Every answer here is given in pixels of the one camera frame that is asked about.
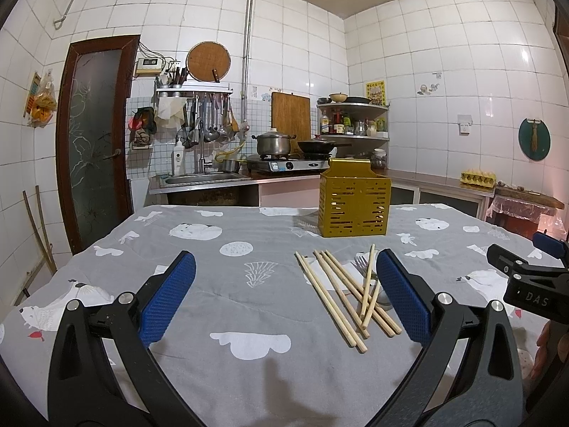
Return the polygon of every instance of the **yellow basket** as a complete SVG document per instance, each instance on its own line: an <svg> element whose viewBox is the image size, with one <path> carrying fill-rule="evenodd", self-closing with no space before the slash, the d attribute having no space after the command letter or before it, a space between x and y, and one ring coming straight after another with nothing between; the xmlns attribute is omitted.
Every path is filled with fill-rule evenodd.
<svg viewBox="0 0 569 427"><path fill-rule="evenodd" d="M320 175L318 227L323 237L374 236L388 229L391 179L369 160L331 159Z"/></svg>

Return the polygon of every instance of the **cloth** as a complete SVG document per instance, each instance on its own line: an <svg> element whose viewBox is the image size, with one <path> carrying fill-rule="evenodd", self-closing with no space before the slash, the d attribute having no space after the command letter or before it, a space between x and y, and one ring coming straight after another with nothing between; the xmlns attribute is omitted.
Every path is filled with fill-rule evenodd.
<svg viewBox="0 0 569 427"><path fill-rule="evenodd" d="M137 291L187 250L196 257L195 282L164 337L150 350L205 423L365 425L408 372L420 345L405 331L388 338L372 322L365 341L368 352L349 348L307 284L294 252L313 257L314 249L328 249L342 264L351 265L374 242L378 251L391 248L434 292L451 293L461 304L485 306L498 293L492 284L503 285L491 280L500 273L482 279L473 273L492 270L485 258L488 246L498 243L522 258L534 251L527 239L444 204L391 206L386 236L350 238L320 237L315 210L143 208L74 256L49 284L9 313L0 354L25 394L47 415L53 320L64 298L107 303L124 291ZM560 265L546 254L530 262ZM473 278L467 279L470 273ZM477 287L470 284L475 279ZM394 310L388 313L400 323ZM518 347L534 355L546 320L525 311L512 313L510 319ZM126 398L136 404L117 350L105 345ZM450 374L458 364L451 358Z"/></svg>

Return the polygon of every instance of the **wooden cutting board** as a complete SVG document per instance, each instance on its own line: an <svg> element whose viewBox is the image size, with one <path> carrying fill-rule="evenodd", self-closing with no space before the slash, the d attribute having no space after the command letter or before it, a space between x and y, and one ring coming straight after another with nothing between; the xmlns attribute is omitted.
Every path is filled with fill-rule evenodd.
<svg viewBox="0 0 569 427"><path fill-rule="evenodd" d="M271 95L271 126L280 133L296 135L291 142L291 153L300 154L297 141L308 141L310 131L310 99L294 94L276 93Z"/></svg>

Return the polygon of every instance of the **wooden door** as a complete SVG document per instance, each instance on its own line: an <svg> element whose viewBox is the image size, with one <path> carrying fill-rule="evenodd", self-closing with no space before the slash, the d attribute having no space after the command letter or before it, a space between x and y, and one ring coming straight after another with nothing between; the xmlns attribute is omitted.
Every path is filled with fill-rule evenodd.
<svg viewBox="0 0 569 427"><path fill-rule="evenodd" d="M108 235L132 213L124 108L139 38L96 38L69 46L55 152L59 202L73 254Z"/></svg>

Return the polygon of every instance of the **cooking pot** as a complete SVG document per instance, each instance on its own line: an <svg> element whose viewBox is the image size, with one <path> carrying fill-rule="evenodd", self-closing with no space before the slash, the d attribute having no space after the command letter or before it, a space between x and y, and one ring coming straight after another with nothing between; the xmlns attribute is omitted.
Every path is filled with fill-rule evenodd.
<svg viewBox="0 0 569 427"><path fill-rule="evenodd" d="M276 128L271 128L268 132L252 138L257 140L257 154L261 157L275 156L282 157L290 154L290 141L297 136L279 133Z"/></svg>

